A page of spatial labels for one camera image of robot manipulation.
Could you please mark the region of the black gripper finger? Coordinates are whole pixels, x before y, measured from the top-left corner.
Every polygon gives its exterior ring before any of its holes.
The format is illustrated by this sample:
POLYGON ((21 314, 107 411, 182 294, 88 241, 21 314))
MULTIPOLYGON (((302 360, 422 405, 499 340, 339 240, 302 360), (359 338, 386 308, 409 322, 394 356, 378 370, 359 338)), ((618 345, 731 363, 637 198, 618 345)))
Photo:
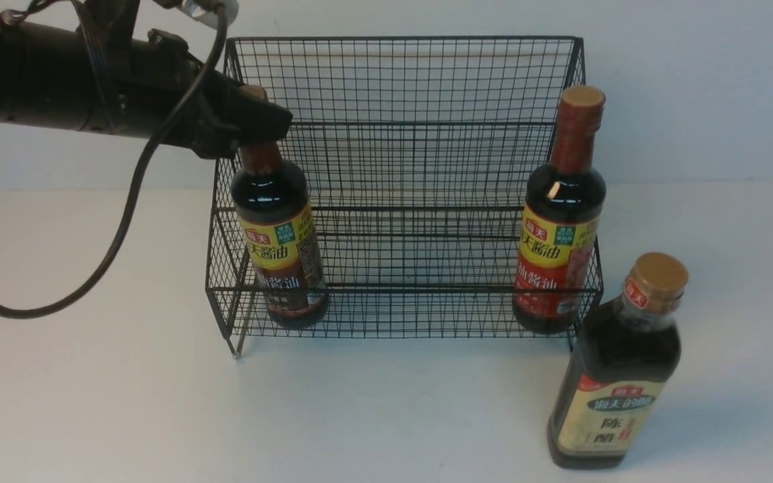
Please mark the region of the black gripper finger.
POLYGON ((225 123, 230 126, 225 150, 283 140, 291 128, 293 114, 270 101, 258 85, 225 86, 225 123))

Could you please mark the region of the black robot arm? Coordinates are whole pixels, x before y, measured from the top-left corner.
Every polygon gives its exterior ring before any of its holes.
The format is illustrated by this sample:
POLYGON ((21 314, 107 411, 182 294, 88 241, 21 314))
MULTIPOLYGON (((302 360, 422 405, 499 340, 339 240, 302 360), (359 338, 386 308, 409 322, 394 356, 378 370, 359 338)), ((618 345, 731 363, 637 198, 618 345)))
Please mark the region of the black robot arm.
POLYGON ((194 11, 215 34, 205 60, 176 34, 135 38, 138 1, 74 1, 75 30, 28 21, 49 6, 0 12, 0 123, 141 140, 160 134, 163 146, 203 159, 288 134, 291 111, 215 70, 227 34, 199 1, 174 6, 194 11))

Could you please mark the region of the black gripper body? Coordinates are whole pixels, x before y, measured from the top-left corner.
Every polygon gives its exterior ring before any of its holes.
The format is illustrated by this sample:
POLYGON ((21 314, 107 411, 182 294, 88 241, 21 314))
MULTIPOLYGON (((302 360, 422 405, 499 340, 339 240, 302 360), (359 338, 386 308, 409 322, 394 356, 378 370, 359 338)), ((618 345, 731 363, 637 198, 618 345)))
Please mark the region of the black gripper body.
MULTIPOLYGON (((180 37, 152 30, 148 40, 132 40, 117 59, 117 92, 121 97, 123 127, 117 134, 147 140, 172 114, 190 91, 202 60, 194 57, 180 37)), ((163 146, 188 149, 202 159, 231 157, 240 145, 236 129, 224 119, 233 80, 214 68, 207 71, 199 91, 180 110, 163 146)))

